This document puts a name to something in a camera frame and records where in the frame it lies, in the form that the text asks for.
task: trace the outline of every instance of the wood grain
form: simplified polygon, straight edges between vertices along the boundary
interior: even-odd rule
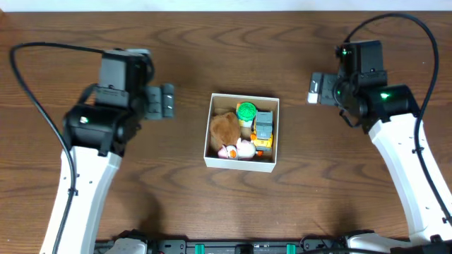
[[[176,119],[144,123],[129,143],[98,238],[132,228],[190,239],[300,238],[355,229],[407,237],[398,195],[369,137],[348,128],[337,109],[305,103],[311,73],[335,72],[334,46],[376,14],[5,13],[0,22],[0,253],[39,251],[59,178],[61,148],[18,87],[7,60],[11,46],[31,41],[152,49],[153,84],[177,86]],[[439,81],[424,120],[450,183],[452,13],[415,14],[439,43]],[[390,82],[408,84],[420,103],[432,71],[432,51],[422,31],[408,21],[388,19],[357,39],[382,40]],[[81,90],[97,81],[97,55],[48,48],[19,55],[25,79],[58,123]],[[280,98],[278,163],[272,174],[205,167],[212,92]]]

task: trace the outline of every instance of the yellow toy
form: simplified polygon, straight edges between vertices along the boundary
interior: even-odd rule
[[[257,112],[253,125],[251,141],[256,146],[258,156],[263,151],[271,151],[273,144],[273,112]]]

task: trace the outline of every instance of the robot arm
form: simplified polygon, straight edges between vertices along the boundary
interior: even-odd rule
[[[425,246],[438,238],[451,240],[452,226],[416,155],[413,130],[420,109],[410,89],[407,85],[388,86],[380,41],[344,43],[336,54],[340,58],[338,74],[313,73],[308,102],[339,107],[350,127],[361,126],[369,134],[402,202],[412,246]],[[356,119],[354,123],[346,112]],[[447,210],[452,210],[452,195],[429,149],[422,122],[419,138],[432,183]],[[357,237],[349,245],[385,252],[396,246],[407,247],[406,243],[396,241],[370,244],[375,241]]]
[[[147,51],[102,54],[99,84],[88,87],[64,119],[63,137],[76,168],[75,194],[66,212],[71,171],[63,152],[58,193],[40,253],[93,253],[105,198],[127,142],[143,119],[173,116],[174,88],[146,86],[153,73]],[[94,105],[85,103],[91,92]],[[59,235],[61,222],[64,230]],[[140,242],[135,250],[145,251],[146,244]]]

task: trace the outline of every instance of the white cardboard box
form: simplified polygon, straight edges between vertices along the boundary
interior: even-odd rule
[[[213,116],[224,114],[226,112],[235,112],[237,103],[251,102],[260,111],[273,112],[273,147],[271,152],[267,152],[262,157],[254,157],[251,161],[220,159],[217,153],[210,148],[210,120]],[[209,116],[207,120],[206,142],[204,146],[204,161],[207,167],[215,167],[222,169],[241,169],[247,171],[258,171],[271,173],[276,165],[276,155],[278,151],[278,127],[280,115],[280,100],[278,98],[255,97],[244,95],[224,95],[212,94],[210,99]],[[247,130],[242,128],[242,138],[249,140],[244,135]]]

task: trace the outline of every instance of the black mount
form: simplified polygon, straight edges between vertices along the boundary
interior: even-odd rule
[[[340,59],[338,74],[313,73],[310,92],[320,95],[320,104],[341,108],[340,115],[350,127],[361,126],[367,134],[379,120],[419,114],[407,85],[388,86],[380,41],[345,43],[336,49],[336,56]],[[357,119],[355,123],[345,112]]]
[[[100,81],[82,93],[64,117],[64,141],[69,147],[113,152],[124,156],[127,142],[143,119],[174,116],[174,86],[148,87],[155,69],[147,50],[111,50],[102,54]],[[95,92],[94,104],[86,100]]]

